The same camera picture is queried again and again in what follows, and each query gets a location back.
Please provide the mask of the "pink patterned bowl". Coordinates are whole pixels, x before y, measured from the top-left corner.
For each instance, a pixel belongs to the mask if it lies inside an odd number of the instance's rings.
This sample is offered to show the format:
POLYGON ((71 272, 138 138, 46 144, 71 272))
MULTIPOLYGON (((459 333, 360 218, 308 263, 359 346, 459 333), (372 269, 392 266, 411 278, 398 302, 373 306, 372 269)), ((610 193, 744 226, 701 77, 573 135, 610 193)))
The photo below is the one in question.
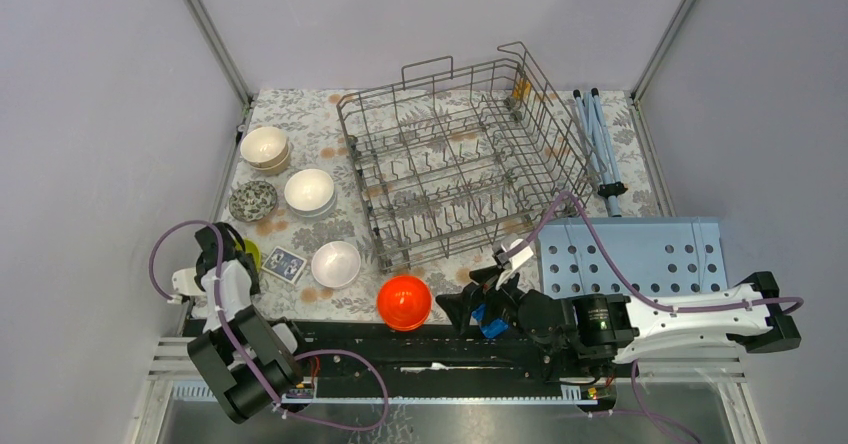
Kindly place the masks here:
POLYGON ((240 222, 256 222, 274 211, 278 204, 276 188, 267 181, 249 181, 236 188, 228 199, 228 210, 240 222))

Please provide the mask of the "orange bowl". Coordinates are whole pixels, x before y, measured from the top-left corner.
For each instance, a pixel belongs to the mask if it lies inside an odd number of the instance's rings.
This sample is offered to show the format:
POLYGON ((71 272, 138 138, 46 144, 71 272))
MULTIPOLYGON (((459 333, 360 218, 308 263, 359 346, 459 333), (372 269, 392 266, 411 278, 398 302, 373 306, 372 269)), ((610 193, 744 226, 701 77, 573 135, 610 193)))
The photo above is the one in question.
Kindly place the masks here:
POLYGON ((409 332, 420 328, 429 318, 432 295, 427 284, 412 275, 392 277, 377 294, 376 308, 392 330, 409 332))

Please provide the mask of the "plain beige bowl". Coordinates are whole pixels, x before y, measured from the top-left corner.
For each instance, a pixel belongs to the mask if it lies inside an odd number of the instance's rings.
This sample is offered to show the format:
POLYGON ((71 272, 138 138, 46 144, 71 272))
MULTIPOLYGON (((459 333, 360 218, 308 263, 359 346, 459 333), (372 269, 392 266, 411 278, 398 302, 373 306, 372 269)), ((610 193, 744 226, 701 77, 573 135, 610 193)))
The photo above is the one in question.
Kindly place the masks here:
POLYGON ((289 167, 290 161, 291 161, 291 156, 288 155, 287 157, 285 157, 284 159, 282 159, 280 162, 278 162, 277 164, 275 164, 273 166, 270 166, 270 167, 267 167, 267 168, 260 168, 260 167, 250 165, 250 169, 252 171, 256 172, 256 173, 261 174, 261 175, 274 176, 274 175, 278 175, 278 174, 284 172, 289 167))

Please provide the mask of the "white ribbed bowl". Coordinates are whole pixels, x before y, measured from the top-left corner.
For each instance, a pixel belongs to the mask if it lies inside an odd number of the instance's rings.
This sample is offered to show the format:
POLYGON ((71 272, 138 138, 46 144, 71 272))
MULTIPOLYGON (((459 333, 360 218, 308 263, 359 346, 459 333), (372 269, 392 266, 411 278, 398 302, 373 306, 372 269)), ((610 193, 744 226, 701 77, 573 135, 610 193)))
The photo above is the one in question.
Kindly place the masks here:
POLYGON ((313 209, 313 210, 303 210, 298 209, 296 206, 290 204, 289 210, 296 216, 306 218, 306 219, 320 219, 323 218, 328 213, 332 213, 337 205, 337 196, 333 195, 331 199, 325 202, 322 206, 313 209))
POLYGON ((334 193, 332 177, 321 169, 305 169, 293 174, 283 190, 286 203, 300 212, 314 212, 323 208, 334 193))

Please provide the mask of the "beige bowl with leaf pattern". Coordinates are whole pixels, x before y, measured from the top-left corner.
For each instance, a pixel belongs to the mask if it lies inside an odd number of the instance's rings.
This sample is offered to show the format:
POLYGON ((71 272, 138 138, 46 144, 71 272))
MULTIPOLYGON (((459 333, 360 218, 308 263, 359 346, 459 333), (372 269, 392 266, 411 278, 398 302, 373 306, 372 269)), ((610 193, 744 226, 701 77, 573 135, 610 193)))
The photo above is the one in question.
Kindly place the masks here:
POLYGON ((241 157, 256 168, 279 164, 289 153, 287 134, 276 127, 261 127, 249 132, 241 141, 241 157))

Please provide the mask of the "plain white bowl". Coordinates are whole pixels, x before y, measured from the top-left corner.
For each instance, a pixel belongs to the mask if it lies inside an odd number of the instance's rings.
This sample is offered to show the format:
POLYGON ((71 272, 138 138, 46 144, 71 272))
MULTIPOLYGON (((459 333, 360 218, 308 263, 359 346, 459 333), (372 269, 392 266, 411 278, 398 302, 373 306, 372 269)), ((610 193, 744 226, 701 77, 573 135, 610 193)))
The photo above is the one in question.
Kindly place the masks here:
POLYGON ((361 270, 358 249, 344 241, 333 241, 319 248, 311 260, 311 273, 322 287, 341 289, 352 284, 361 270))

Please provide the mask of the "grey wire dish rack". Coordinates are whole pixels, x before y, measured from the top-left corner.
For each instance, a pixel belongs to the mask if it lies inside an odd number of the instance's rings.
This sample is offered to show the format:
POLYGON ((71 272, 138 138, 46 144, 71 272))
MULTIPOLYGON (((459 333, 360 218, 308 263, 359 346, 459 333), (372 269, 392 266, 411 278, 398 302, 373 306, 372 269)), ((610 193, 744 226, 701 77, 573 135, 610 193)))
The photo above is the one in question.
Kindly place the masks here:
POLYGON ((405 65, 337 105, 380 270, 447 259, 530 228, 561 191, 596 189, 590 142, 528 48, 405 65), (524 78, 533 89, 511 97, 524 78))

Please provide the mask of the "yellow-green bowl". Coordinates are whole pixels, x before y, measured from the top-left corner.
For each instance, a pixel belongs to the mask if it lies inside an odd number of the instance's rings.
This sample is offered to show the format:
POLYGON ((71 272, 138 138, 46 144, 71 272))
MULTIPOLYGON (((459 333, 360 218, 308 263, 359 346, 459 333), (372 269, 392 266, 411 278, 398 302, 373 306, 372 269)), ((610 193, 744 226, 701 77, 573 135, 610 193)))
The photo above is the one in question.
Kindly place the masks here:
POLYGON ((256 271, 260 272, 262 269, 262 254, 259 247, 250 239, 245 239, 244 252, 251 257, 256 271))

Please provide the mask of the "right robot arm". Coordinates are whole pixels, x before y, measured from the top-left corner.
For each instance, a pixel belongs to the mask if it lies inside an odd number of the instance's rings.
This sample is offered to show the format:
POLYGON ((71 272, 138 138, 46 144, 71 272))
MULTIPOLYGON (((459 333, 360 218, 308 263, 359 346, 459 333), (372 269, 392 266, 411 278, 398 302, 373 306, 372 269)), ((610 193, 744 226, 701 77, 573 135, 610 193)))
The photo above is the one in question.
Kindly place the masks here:
POLYGON ((460 292, 435 298, 460 335, 470 335, 472 325, 487 339, 513 330, 543 355, 563 355, 589 376, 611 364, 671 349, 738 345, 764 354, 793 350, 801 343, 769 272, 755 273, 726 291, 669 304, 626 294, 555 299, 520 289, 519 273, 498 265, 475 270, 470 277, 460 292))

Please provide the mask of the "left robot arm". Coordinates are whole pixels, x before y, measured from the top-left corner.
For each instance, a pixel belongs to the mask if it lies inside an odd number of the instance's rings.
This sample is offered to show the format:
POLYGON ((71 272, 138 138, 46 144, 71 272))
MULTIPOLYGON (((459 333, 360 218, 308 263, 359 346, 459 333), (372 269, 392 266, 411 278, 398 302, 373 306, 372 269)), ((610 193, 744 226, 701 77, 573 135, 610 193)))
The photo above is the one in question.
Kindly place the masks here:
POLYGON ((252 304, 258 271, 231 225, 205 226, 195 239, 201 250, 195 283, 205 293, 209 316, 188 343, 188 356, 225 414, 239 424, 302 383, 311 351, 287 321, 271 323, 252 304))

